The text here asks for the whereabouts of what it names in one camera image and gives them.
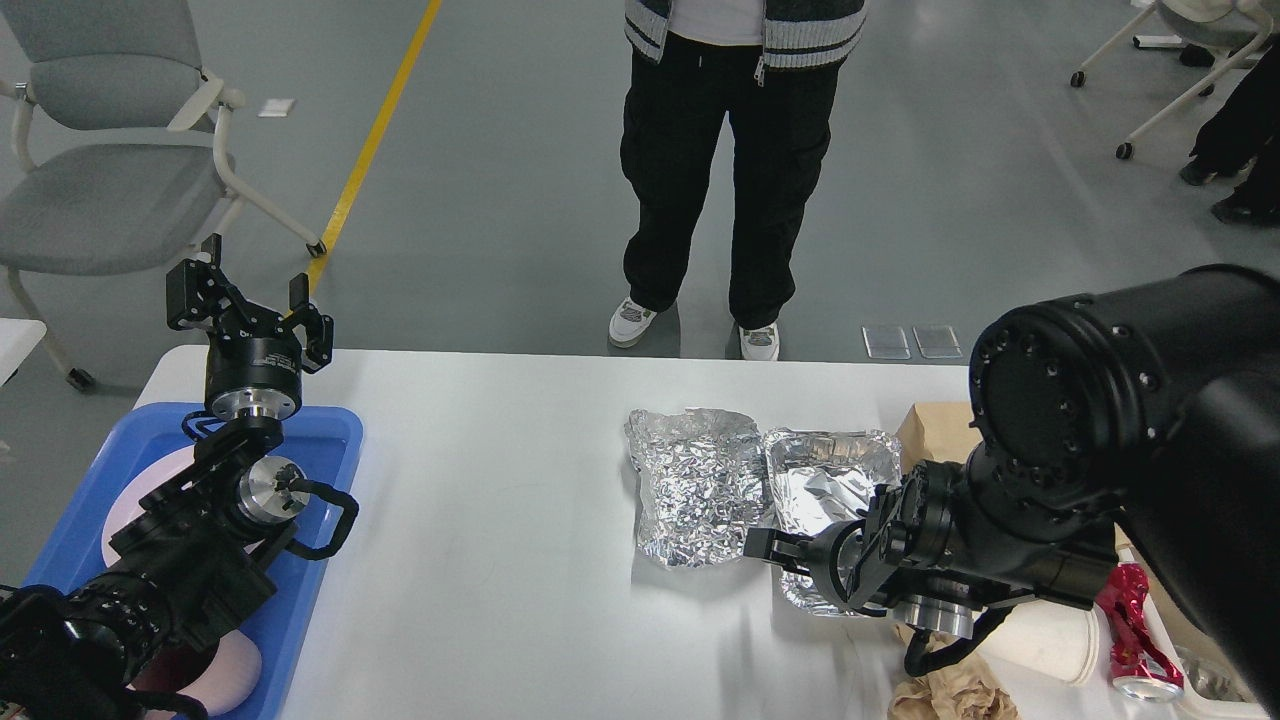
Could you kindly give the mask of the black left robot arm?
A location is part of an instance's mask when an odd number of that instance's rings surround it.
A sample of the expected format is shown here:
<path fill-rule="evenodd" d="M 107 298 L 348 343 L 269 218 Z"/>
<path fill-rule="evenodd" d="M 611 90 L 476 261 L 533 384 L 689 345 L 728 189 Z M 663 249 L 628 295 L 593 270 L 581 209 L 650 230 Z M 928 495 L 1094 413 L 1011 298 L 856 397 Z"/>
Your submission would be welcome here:
<path fill-rule="evenodd" d="M 6 717 L 206 719 L 197 700 L 133 680 L 169 646 L 205 651 L 239 628 L 276 593 L 279 553 L 319 561 L 346 543 L 357 500 L 274 454 L 302 407 L 302 374 L 333 354 L 334 320 L 307 275 L 289 291 L 288 313 L 250 302 L 221 269 L 216 233 L 168 272 L 168 325 L 209 337 L 204 409 L 182 421 L 192 464 L 141 500 L 104 573 L 69 594 L 27 585 L 3 601 Z"/>

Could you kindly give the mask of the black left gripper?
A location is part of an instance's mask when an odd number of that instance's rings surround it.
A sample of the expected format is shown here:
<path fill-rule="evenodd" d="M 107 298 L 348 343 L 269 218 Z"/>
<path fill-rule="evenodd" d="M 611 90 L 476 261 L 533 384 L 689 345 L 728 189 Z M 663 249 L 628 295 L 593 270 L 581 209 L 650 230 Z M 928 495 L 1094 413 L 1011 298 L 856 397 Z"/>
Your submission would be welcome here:
<path fill-rule="evenodd" d="M 335 323 L 310 296 L 310 278 L 289 283 L 289 309 L 248 301 L 221 269 L 221 236 L 166 273 L 166 323 L 209 334 L 204 406 L 215 418 L 269 416 L 284 421 L 302 407 L 302 370 L 332 361 Z M 279 336 L 287 331 L 291 337 Z"/>

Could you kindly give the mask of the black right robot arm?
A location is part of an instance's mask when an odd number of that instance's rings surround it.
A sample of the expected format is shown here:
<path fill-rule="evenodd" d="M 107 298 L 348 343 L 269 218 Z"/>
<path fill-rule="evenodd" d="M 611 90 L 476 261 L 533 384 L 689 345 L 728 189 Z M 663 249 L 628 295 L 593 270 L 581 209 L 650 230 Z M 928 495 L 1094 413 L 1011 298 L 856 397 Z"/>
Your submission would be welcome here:
<path fill-rule="evenodd" d="M 744 555 L 913 626 L 919 676 L 1018 603 L 1088 609 L 1123 530 L 1276 714 L 1277 306 L 1274 277 L 1221 264 L 1014 309 L 975 342 L 965 462 L 919 462 L 817 536 L 753 528 Z"/>

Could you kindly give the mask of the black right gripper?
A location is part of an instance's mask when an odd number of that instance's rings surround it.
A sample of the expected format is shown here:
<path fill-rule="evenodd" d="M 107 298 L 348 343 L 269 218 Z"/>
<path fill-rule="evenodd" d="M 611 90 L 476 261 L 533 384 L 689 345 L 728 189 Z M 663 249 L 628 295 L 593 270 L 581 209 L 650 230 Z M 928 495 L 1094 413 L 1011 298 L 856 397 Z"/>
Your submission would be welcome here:
<path fill-rule="evenodd" d="M 751 527 L 742 556 L 809 573 L 823 598 L 842 612 L 884 616 L 906 598 L 901 574 L 906 524 L 888 520 L 872 530 L 865 524 L 865 519 L 838 521 L 817 536 Z"/>

